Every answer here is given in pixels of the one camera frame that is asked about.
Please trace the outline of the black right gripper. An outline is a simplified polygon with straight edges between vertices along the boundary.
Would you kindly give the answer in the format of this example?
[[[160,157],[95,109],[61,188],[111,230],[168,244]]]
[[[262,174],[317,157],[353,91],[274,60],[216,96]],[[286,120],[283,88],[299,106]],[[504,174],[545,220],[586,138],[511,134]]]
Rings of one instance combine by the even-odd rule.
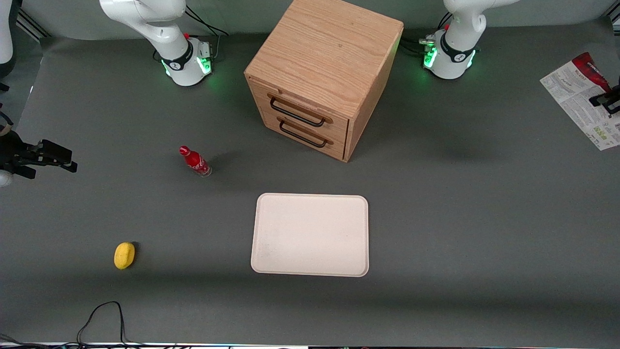
[[[29,152],[37,161],[22,160],[22,158],[29,158]],[[42,139],[37,145],[31,145],[23,142],[17,132],[13,131],[13,128],[1,128],[1,176],[7,179],[12,180],[14,175],[26,179],[35,179],[37,170],[33,166],[56,167],[76,173],[78,164],[72,161],[72,154],[68,148],[46,139]]]

